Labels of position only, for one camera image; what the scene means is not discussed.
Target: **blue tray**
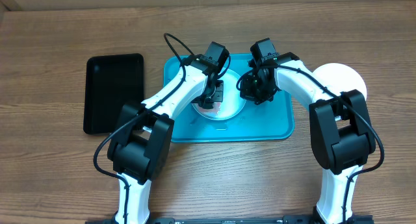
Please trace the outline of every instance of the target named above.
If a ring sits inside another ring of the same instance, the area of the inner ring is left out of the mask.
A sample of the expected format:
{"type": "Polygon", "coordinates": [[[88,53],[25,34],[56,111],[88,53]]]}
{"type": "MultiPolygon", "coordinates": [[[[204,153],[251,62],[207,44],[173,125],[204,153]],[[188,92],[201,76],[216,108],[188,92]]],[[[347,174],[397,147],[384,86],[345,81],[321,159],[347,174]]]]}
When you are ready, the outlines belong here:
{"type": "MultiPolygon", "coordinates": [[[[251,68],[248,61],[251,54],[231,55],[230,70],[239,75],[251,68]]],[[[176,57],[164,65],[163,86],[179,71],[176,57]]],[[[175,119],[172,142],[241,142],[254,140],[280,140],[288,138],[294,130],[291,96],[277,92],[272,102],[254,105],[247,101],[241,112],[231,119],[219,121],[201,116],[189,104],[175,119]]]]}

